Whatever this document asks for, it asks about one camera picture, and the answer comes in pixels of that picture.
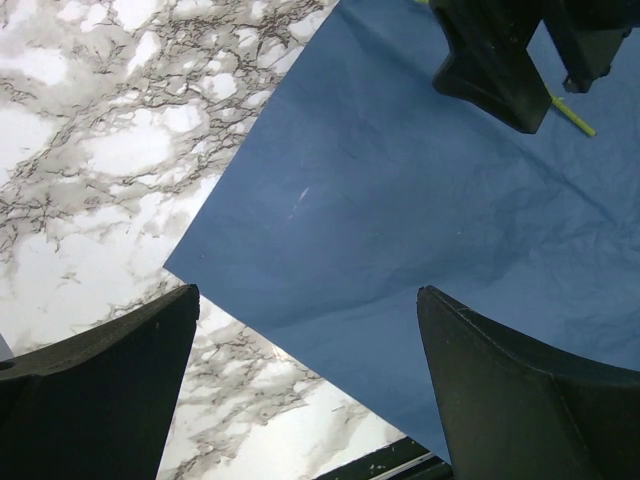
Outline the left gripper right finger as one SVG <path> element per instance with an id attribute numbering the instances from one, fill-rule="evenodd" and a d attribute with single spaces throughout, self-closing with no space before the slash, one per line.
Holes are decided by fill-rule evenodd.
<path id="1" fill-rule="evenodd" d="M 417 316 L 457 479 L 636 479 L 639 374 L 557 349 L 433 287 Z"/>

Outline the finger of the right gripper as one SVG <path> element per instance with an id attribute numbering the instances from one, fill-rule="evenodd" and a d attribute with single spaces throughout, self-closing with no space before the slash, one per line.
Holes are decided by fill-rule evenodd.
<path id="1" fill-rule="evenodd" d="M 527 52 L 542 19 L 539 1 L 443 0 L 430 8 L 449 54 L 432 85 L 465 100 L 510 128 L 537 132 L 550 95 Z"/>
<path id="2" fill-rule="evenodd" d="M 586 93 L 610 73 L 622 42 L 631 34 L 627 0 L 553 0 L 543 21 L 566 68 L 569 93 Z"/>

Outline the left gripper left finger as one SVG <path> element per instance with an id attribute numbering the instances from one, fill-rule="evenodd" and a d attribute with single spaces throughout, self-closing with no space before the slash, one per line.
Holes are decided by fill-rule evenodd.
<path id="1" fill-rule="evenodd" d="M 200 314 L 184 285 L 1 362 L 4 479 L 153 479 Z"/>

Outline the pink flower bunch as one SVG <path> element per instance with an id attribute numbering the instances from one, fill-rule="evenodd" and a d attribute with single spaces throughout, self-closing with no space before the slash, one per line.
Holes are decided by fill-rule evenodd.
<path id="1" fill-rule="evenodd" d="M 591 127 L 585 120 L 583 120 L 576 112 L 574 112 L 571 108 L 569 108 L 565 103 L 562 97 L 559 97 L 553 94 L 550 90 L 548 90 L 549 96 L 551 98 L 552 106 L 569 122 L 571 122 L 574 126 L 576 126 L 579 130 L 581 130 L 585 135 L 590 138 L 594 138 L 597 135 L 596 130 Z"/>

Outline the blue wrapping paper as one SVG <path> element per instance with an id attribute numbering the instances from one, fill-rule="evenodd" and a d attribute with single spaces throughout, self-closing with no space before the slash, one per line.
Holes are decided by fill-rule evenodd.
<path id="1" fill-rule="evenodd" d="M 639 366 L 639 36 L 520 134 L 438 94 L 427 6 L 342 1 L 167 269 L 421 445 L 447 447 L 416 298 L 432 285 L 556 348 Z"/>

